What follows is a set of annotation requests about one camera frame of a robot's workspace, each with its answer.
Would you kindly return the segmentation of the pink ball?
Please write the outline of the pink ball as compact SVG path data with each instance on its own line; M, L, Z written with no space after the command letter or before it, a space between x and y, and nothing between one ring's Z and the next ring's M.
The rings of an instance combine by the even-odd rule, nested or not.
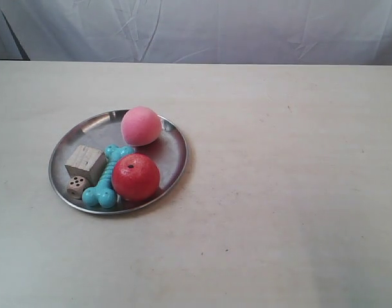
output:
M131 146L145 146L160 136L162 124L159 116L148 107L135 107L127 111L121 121L123 140Z

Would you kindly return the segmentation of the red ball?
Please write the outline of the red ball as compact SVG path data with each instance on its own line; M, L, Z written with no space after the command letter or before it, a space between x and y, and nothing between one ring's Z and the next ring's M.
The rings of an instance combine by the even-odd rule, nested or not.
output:
M160 185L160 171L148 156L133 153L121 158L112 173L112 185L125 200L142 201L153 196Z

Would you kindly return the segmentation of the turquoise rubber bone toy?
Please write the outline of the turquoise rubber bone toy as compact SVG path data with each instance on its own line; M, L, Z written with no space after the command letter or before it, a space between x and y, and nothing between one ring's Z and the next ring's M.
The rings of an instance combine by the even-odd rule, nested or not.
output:
M89 187L82 194L82 201L88 207L100 206L104 209L112 208L117 203L117 193L112 185L112 174L115 165L125 156L135 153L131 146L118 147L115 144L107 146L105 156L107 164L97 184Z

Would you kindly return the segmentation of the round silver metal plate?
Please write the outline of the round silver metal plate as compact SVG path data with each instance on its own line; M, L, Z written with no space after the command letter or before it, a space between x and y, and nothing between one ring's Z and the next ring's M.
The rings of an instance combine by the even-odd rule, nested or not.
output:
M136 152L151 158L160 170L159 189L150 199L132 202L119 198L114 207L104 209L98 206L88 207L66 192L69 175L65 169L65 161L79 145L101 150L110 144L124 146L120 125L126 112L126 110L113 110L88 118L69 130L54 148L49 161L49 179L55 193L66 204L90 214L125 214L155 203L178 183L189 159L189 147L178 127L160 115L162 125L160 137L151 144L136 149Z

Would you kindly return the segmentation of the large wooden cube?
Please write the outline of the large wooden cube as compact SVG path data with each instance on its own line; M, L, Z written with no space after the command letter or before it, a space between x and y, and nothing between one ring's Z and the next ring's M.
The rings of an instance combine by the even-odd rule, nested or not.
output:
M79 145L67 159L65 168L70 177L82 176L95 186L106 165L107 158L104 151Z

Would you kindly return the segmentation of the small wooden die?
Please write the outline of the small wooden die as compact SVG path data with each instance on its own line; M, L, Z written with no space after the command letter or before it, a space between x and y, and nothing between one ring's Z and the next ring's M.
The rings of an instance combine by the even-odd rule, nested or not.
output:
M73 176L67 183L67 193L70 197L80 200L84 190L91 186L90 182L83 176Z

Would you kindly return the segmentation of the blue-grey backdrop cloth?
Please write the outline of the blue-grey backdrop cloth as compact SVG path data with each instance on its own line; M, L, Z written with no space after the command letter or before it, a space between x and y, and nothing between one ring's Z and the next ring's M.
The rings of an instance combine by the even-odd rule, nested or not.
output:
M392 65L392 1L0 1L0 60Z

